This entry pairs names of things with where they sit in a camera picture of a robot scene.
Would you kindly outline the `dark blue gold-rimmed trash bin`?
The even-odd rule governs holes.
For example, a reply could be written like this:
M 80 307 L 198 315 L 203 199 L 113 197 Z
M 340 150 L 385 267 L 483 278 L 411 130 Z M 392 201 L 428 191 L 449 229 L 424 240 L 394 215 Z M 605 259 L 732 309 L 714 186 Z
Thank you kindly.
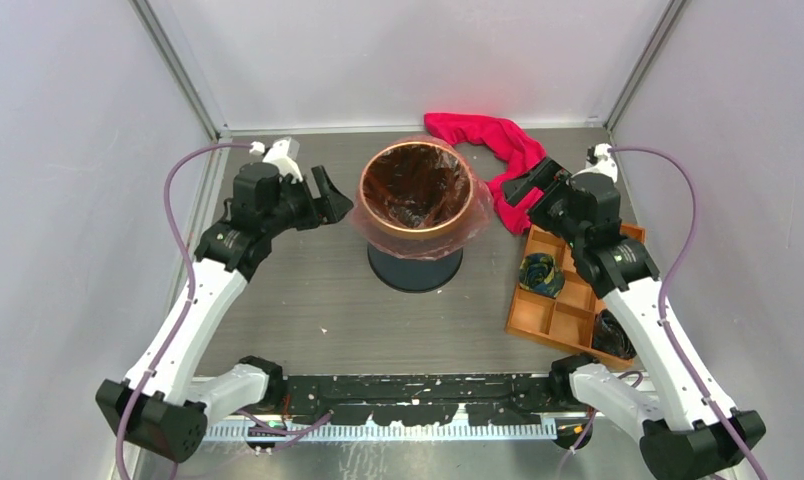
M 460 269 L 476 199 L 471 167 L 443 140 L 411 136 L 376 153 L 360 175 L 353 221 L 375 276 L 406 293 L 448 283 Z

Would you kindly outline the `red translucent trash bag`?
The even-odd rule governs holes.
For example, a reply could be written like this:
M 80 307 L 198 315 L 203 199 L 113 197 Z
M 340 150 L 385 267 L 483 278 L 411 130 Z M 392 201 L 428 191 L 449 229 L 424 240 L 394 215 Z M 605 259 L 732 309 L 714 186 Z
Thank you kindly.
M 490 224 L 486 182 L 454 147 L 433 136 L 402 138 L 376 153 L 360 174 L 353 228 L 379 251 L 438 260 Z

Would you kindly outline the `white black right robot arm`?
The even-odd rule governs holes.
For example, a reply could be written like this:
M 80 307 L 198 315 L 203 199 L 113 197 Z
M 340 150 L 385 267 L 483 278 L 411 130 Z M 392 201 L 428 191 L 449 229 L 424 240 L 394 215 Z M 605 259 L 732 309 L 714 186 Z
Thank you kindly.
M 655 387 L 649 397 L 587 354 L 552 365 L 549 397 L 562 410 L 593 408 L 628 433 L 657 479 L 701 479 L 752 458 L 766 426 L 741 410 L 699 359 L 666 299 L 644 244 L 621 231 L 617 166 L 596 160 L 572 174 L 545 158 L 505 182 L 502 195 L 571 250 L 580 278 L 624 329 Z

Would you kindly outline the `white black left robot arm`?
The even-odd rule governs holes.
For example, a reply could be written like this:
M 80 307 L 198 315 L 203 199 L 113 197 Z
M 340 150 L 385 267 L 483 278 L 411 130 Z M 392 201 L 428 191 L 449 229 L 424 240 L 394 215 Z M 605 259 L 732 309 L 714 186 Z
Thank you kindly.
M 322 166 L 311 173 L 319 194 L 272 162 L 241 167 L 225 214 L 202 235 L 183 299 L 121 381 L 104 380 L 95 401 L 119 443 L 176 464 L 189 459 L 207 428 L 245 407 L 276 412 L 285 398 L 280 365 L 249 355 L 202 384 L 193 377 L 225 313 L 243 293 L 273 240 L 295 229 L 342 221 L 353 202 Z

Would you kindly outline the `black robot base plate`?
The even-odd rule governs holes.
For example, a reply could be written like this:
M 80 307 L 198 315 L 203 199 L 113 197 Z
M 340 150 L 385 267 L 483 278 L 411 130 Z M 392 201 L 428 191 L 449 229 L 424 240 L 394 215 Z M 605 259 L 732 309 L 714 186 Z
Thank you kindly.
M 546 374 L 291 375 L 278 403 L 237 410 L 309 425 L 328 414 L 335 426 L 531 425 L 544 416 L 587 418 L 590 408 L 557 394 Z

